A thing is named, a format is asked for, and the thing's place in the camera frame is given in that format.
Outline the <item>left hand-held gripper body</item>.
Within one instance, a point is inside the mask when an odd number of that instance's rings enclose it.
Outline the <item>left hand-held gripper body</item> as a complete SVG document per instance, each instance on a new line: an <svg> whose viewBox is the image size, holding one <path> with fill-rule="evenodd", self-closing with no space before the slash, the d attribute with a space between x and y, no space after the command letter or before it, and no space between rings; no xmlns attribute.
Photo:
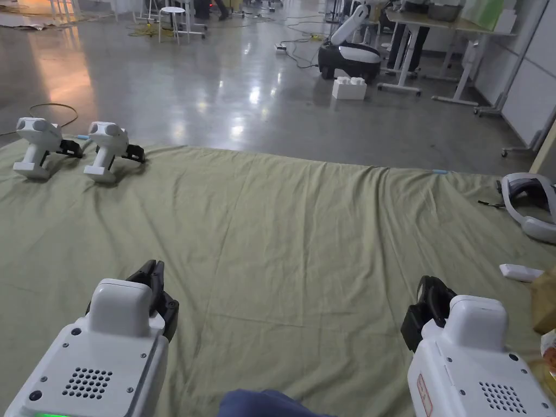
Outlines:
<svg viewBox="0 0 556 417"><path fill-rule="evenodd" d="M103 279L5 416L154 416L179 303L157 285Z"/></svg>

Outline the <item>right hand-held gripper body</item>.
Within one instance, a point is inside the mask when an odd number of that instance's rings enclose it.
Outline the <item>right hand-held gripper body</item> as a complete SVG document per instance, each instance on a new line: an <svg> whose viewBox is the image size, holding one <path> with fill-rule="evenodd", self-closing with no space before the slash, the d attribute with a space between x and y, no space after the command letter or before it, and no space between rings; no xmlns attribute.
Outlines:
<svg viewBox="0 0 556 417"><path fill-rule="evenodd" d="M507 311L494 299L458 295L438 326L424 302L408 307L401 333L415 416L554 416L526 362L506 347Z"/></svg>

